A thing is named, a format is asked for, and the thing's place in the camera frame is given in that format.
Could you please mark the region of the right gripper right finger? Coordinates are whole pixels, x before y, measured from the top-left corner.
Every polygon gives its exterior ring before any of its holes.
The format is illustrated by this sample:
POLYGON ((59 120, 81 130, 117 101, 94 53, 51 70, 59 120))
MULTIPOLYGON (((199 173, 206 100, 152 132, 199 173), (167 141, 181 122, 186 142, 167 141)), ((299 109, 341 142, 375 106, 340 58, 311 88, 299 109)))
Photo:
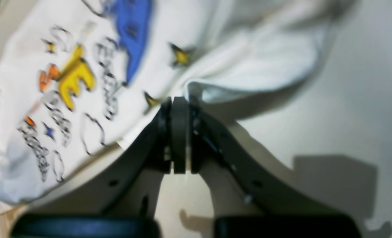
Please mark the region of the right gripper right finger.
POLYGON ((230 131, 189 99, 191 172, 207 183, 215 238, 360 238, 343 212, 291 188, 256 162, 230 131))

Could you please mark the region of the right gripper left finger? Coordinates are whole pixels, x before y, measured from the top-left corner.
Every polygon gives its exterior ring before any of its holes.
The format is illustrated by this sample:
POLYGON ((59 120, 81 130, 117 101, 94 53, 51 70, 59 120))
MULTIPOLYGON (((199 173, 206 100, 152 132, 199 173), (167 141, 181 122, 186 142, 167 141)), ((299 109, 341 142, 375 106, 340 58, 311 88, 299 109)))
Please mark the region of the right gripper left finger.
POLYGON ((154 219, 160 184, 170 172, 171 98, 131 146, 77 189, 26 213, 12 238, 160 238, 154 219))

